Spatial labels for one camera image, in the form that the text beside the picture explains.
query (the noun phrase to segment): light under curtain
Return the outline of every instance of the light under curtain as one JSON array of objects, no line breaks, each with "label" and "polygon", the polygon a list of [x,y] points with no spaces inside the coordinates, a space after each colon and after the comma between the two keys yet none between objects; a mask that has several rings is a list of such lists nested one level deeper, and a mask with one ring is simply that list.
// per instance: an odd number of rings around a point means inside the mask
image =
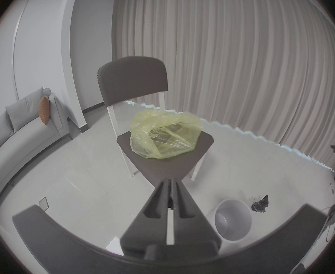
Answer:
[{"label": "light under curtain", "polygon": [[335,169],[335,29],[308,0],[115,0],[112,47],[165,63],[167,109]]}]

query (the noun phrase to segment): orange pillow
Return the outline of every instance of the orange pillow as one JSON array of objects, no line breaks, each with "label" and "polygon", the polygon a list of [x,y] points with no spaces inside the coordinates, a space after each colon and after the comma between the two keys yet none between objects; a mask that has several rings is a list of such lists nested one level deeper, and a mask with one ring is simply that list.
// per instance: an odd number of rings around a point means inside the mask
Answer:
[{"label": "orange pillow", "polygon": [[49,99],[47,96],[42,96],[41,101],[39,102],[39,117],[42,120],[42,123],[47,125],[49,120]]}]

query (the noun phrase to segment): sofa armrest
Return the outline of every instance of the sofa armrest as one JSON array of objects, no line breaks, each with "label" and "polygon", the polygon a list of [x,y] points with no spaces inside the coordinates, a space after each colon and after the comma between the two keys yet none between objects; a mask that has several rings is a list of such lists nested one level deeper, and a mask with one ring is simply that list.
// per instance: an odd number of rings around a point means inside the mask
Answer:
[{"label": "sofa armrest", "polygon": [[69,124],[58,98],[51,94],[49,97],[49,113],[58,133],[63,137],[69,133]]}]

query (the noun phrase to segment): chair seat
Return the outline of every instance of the chair seat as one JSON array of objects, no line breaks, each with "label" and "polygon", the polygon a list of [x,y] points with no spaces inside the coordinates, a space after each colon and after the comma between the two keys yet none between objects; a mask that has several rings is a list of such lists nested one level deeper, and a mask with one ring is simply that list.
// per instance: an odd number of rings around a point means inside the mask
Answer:
[{"label": "chair seat", "polygon": [[128,131],[118,136],[117,143],[135,167],[154,187],[166,178],[182,180],[195,167],[214,142],[211,135],[202,131],[193,151],[172,158],[155,159],[143,158],[134,153],[129,143],[130,138],[131,133]]}]

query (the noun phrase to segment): brown chair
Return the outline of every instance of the brown chair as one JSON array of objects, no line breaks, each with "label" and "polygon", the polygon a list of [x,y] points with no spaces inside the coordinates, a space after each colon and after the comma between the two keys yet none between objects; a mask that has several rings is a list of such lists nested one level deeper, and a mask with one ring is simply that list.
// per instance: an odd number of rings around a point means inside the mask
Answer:
[{"label": "brown chair", "polygon": [[182,180],[193,169],[194,180],[214,142],[211,135],[202,132],[193,151],[167,159],[146,159],[132,151],[129,144],[131,133],[121,134],[117,125],[113,105],[125,100],[159,93],[160,108],[165,109],[164,92],[168,90],[168,77],[164,63],[150,57],[124,57],[101,67],[98,83],[130,175],[134,174],[129,161],[154,187],[166,178]]}]

